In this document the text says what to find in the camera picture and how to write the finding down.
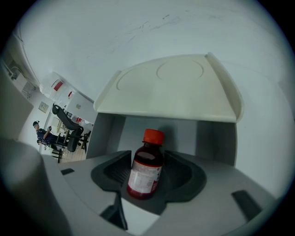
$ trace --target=shelf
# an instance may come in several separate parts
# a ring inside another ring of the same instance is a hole
[[[100,113],[238,122],[243,100],[213,56],[155,59],[117,71],[94,102]]]

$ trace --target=brown glass bottle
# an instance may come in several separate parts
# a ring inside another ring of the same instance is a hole
[[[134,156],[127,192],[137,199],[150,198],[156,190],[164,158],[160,152],[164,133],[146,129],[143,146]]]

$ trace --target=wooden floor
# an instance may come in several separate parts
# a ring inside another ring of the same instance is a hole
[[[66,148],[63,150],[63,155],[60,160],[60,163],[71,162],[71,161],[80,161],[86,159],[86,153],[84,149],[81,149],[81,146],[77,146],[76,150],[71,153]]]

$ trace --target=man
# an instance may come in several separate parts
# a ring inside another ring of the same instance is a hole
[[[40,129],[39,122],[34,121],[33,127],[36,130],[38,140],[40,140],[42,143],[46,143],[49,147],[57,150],[56,141],[57,141],[58,137],[56,135],[53,135],[52,133],[50,133],[51,126],[49,126],[47,128],[47,131],[45,131],[44,129]],[[64,142],[64,137],[60,137],[59,142]]]

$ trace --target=red liquid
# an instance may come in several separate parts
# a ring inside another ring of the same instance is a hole
[[[159,150],[160,147],[161,145],[144,142],[144,145],[141,148],[139,148],[135,153],[132,169],[134,169],[135,162],[136,162],[136,165],[143,165],[147,167],[157,167],[156,169],[161,168],[164,163],[164,157]],[[158,184],[158,181],[154,181],[152,190],[150,193],[141,193],[141,192],[135,191],[128,184],[127,192],[134,198],[137,198],[140,200],[148,199],[152,197],[152,195],[154,194],[157,184]]]

